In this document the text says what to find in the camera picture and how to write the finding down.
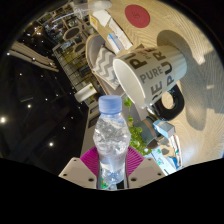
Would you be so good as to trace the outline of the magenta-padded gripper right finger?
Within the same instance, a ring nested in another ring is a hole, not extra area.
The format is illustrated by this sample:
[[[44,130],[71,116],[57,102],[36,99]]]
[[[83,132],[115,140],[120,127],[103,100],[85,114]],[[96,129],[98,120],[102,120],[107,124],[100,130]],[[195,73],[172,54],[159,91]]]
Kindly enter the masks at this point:
[[[125,189],[140,188],[164,176],[165,174],[153,158],[145,158],[136,149],[128,148],[124,179]]]

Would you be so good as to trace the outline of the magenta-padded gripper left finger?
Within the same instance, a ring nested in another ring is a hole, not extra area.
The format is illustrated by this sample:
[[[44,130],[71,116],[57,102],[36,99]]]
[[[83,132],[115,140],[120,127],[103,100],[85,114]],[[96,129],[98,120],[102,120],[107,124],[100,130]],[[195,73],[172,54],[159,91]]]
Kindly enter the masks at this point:
[[[97,149],[92,147],[80,158],[73,157],[59,176],[81,187],[96,189],[99,171]]]

